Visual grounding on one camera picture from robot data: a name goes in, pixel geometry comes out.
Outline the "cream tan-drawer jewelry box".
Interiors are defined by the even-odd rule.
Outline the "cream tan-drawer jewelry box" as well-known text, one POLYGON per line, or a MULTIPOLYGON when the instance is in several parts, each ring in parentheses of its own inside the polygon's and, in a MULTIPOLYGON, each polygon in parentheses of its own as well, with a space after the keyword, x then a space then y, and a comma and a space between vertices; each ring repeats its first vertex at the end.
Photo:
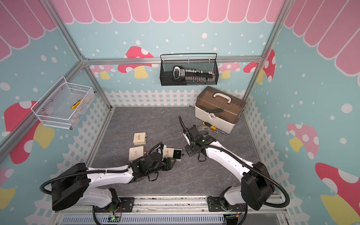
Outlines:
POLYGON ((129 149, 129 157, 128 157, 129 161, 134 161, 143 156, 145 156, 144 146, 137 146, 129 149))

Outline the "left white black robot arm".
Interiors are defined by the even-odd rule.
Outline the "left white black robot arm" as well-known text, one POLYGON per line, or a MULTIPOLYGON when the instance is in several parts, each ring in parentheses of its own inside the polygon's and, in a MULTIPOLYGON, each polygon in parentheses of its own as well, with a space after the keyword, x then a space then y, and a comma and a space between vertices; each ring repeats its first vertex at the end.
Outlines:
POLYGON ((116 210, 121 201, 112 184, 129 184, 148 179, 160 171, 172 170, 176 159, 165 157, 166 146, 160 142, 144 156, 125 165, 112 168, 92 168, 77 163, 56 178, 45 181, 39 190, 52 198, 52 210, 61 211, 72 206, 90 205, 116 210))

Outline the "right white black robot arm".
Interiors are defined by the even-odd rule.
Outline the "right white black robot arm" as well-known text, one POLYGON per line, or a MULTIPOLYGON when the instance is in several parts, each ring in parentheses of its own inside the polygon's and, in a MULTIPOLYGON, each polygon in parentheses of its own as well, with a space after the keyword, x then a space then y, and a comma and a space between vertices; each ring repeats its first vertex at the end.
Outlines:
POLYGON ((227 187, 219 195, 219 204, 225 211, 239 204, 246 204, 256 211, 263 205, 285 208, 290 204, 288 192, 271 178, 263 163, 255 164, 237 156, 214 137, 203 136, 195 125, 187 128, 181 116, 179 122, 187 141, 185 148, 189 156, 197 154, 198 157, 203 155, 205 159, 213 159, 240 181, 239 186, 227 187))

